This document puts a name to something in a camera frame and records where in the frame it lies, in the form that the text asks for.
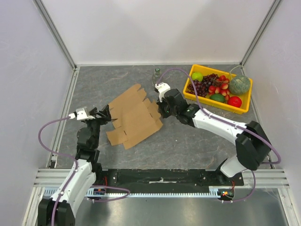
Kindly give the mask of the brown cardboard box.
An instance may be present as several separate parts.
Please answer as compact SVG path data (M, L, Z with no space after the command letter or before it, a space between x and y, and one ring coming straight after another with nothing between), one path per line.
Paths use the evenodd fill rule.
M129 149L159 131L158 105L146 97L146 91L135 84L109 103L114 130L107 131L112 146L123 145Z

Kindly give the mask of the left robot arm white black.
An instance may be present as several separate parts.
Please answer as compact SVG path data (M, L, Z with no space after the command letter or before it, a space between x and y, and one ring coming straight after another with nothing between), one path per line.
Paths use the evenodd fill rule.
M73 226L75 218L88 189L103 181L102 166L98 162L100 127L112 121L109 106L102 110L78 108L61 120L76 119L86 124L77 132L75 156L63 154L73 160L66 179L51 195L43 198L38 205L39 226Z

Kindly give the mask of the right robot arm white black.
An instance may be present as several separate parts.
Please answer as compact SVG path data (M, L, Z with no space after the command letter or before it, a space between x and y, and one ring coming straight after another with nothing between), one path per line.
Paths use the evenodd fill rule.
M261 125L231 121L197 104L188 104L179 90L157 87L158 111L163 118L174 116L180 123L204 129L223 137L235 145L236 154L223 161L215 171L214 180L227 185L244 170L255 171L269 154L269 140Z

